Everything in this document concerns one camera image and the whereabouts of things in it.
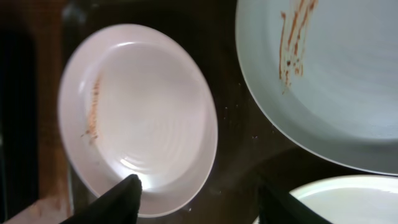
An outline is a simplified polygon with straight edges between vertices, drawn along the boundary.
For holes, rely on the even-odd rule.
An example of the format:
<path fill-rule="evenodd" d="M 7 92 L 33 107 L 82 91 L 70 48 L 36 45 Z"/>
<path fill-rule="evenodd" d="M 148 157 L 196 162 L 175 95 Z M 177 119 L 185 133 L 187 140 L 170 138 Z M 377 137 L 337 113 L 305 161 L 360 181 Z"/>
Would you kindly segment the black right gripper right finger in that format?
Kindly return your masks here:
<path fill-rule="evenodd" d="M 259 223 L 331 224 L 313 210 L 283 191 L 264 183 L 259 188 Z"/>

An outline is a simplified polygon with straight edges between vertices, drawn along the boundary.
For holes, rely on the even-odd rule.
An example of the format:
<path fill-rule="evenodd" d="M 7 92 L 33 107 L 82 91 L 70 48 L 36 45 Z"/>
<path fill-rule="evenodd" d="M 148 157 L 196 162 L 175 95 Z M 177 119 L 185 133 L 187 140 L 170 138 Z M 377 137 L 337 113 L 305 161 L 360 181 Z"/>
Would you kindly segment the pink plate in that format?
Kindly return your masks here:
<path fill-rule="evenodd" d="M 101 29 L 72 53 L 58 125 L 72 167 L 95 196 L 138 176 L 141 218 L 188 204 L 216 156 L 215 104 L 201 70 L 176 41 L 137 24 Z"/>

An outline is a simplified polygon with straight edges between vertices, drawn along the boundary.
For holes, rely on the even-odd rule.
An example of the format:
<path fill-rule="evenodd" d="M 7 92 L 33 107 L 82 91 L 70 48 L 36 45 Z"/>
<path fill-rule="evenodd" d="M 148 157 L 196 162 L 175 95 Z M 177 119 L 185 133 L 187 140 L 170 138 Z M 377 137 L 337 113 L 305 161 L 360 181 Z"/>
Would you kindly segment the white cream plate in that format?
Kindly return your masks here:
<path fill-rule="evenodd" d="M 396 177 L 332 177 L 303 185 L 290 193 L 332 223 L 397 223 Z"/>

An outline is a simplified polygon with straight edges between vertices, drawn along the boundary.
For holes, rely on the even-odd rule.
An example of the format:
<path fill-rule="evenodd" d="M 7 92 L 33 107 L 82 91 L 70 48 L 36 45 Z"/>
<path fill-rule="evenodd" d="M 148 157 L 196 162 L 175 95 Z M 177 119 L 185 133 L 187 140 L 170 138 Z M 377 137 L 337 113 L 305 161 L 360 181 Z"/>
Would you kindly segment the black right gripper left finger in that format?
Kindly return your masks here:
<path fill-rule="evenodd" d="M 142 183 L 136 174 L 131 174 L 61 224 L 135 224 L 141 195 Z"/>

